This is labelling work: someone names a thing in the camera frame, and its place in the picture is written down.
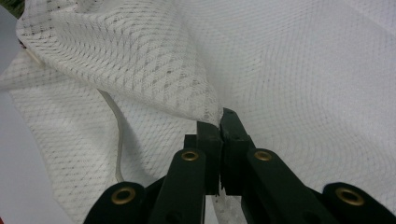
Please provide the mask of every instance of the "cloth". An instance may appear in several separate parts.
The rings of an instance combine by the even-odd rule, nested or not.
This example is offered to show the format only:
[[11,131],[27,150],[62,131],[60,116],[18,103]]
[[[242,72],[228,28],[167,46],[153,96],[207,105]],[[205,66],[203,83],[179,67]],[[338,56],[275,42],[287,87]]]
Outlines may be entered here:
[[[30,0],[21,52],[0,76],[46,161],[54,197],[81,223],[115,180],[167,171],[195,121],[236,111],[257,147],[310,188],[365,190],[396,214],[394,1]],[[238,198],[209,223],[243,223]]]

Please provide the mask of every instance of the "white surface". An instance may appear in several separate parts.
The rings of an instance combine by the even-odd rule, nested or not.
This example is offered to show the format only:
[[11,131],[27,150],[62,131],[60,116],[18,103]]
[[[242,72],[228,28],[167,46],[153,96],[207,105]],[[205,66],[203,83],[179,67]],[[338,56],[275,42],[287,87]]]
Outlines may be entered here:
[[[0,74],[21,50],[15,23],[0,7]],[[4,91],[0,91],[0,217],[5,224],[72,223],[53,200],[35,139]]]

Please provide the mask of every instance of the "white cord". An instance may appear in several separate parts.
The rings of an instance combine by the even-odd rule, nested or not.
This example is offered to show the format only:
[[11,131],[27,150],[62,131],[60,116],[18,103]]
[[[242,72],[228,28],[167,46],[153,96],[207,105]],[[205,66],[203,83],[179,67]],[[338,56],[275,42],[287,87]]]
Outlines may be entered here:
[[102,94],[103,98],[105,98],[108,106],[110,106],[111,110],[114,113],[114,116],[116,116],[117,119],[117,124],[119,126],[119,144],[118,144],[118,150],[117,150],[117,164],[116,164],[116,179],[118,182],[123,182],[124,178],[122,177],[121,173],[121,157],[122,157],[122,147],[123,147],[123,117],[122,113],[120,111],[120,108],[116,105],[114,102],[113,98],[106,92],[106,91],[100,91],[99,92]]

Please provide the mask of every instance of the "metal grommet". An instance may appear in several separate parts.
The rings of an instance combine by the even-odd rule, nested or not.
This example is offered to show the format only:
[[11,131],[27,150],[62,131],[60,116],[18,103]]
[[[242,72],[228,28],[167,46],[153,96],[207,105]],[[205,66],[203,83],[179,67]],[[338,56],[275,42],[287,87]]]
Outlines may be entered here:
[[136,196],[136,192],[134,191],[133,188],[124,187],[124,188],[117,189],[111,195],[111,201],[114,204],[125,204],[125,203],[128,203],[131,200],[133,200],[134,196]]
[[270,161],[272,159],[271,154],[266,151],[257,151],[254,153],[254,157],[261,161]]
[[355,191],[346,188],[338,188],[335,190],[337,197],[344,203],[350,205],[361,206],[364,205],[364,199]]
[[199,155],[194,151],[186,151],[181,154],[181,158],[185,161],[196,161],[198,160]]

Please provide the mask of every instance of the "white mesh fabric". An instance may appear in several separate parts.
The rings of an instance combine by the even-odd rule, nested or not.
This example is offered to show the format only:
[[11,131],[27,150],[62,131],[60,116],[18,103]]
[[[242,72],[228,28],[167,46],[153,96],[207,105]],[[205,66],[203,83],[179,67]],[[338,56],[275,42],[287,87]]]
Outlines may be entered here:
[[103,191],[116,183],[114,114],[98,90],[39,68],[24,51],[1,83],[13,88],[14,104],[41,150],[55,199],[82,222]]
[[[31,0],[18,36],[58,72],[36,70],[37,77],[43,76],[37,81],[29,75],[35,71],[33,62],[20,56],[0,76],[0,85],[18,88],[11,94],[47,163],[45,146],[59,146],[40,142],[61,136],[34,131],[47,119],[51,101],[46,95],[55,94],[62,107],[82,100],[82,89],[90,90],[95,97],[82,95],[87,98],[84,105],[93,101],[103,109],[81,110],[94,113],[97,119],[90,119],[97,125],[105,119],[114,130],[106,137],[81,130],[79,136],[84,141],[106,139],[107,156],[112,158],[116,121],[92,87],[109,91],[126,121],[122,171],[127,180],[145,185],[166,172],[184,133],[195,132],[194,121],[187,119],[217,125],[221,102],[238,113],[256,146],[276,152],[310,188],[321,191],[328,183],[347,182],[396,214],[395,18],[394,1],[385,0]],[[65,84],[67,94],[60,94],[53,88],[59,84],[55,80],[73,84]],[[30,93],[32,88],[40,97]],[[35,106],[42,108],[40,113],[29,112]],[[77,112],[70,115],[53,116],[86,118]],[[56,133],[59,128],[42,132]],[[68,174],[79,170],[78,157],[73,158],[59,157],[75,164],[66,167]],[[99,189],[113,181],[107,174],[114,167],[98,164],[104,171],[95,180],[101,187],[94,192],[100,194]],[[73,206],[82,204],[76,195],[98,182],[85,178],[87,185],[72,191],[73,185],[53,179],[58,173],[50,166],[49,175],[55,198],[81,222],[90,207],[84,203],[83,212],[76,214]],[[71,192],[74,201],[57,195],[57,186]],[[237,199],[220,197],[214,202],[220,223],[243,221]]]
[[28,1],[17,34],[60,72],[217,125],[219,100],[172,2],[116,3]]

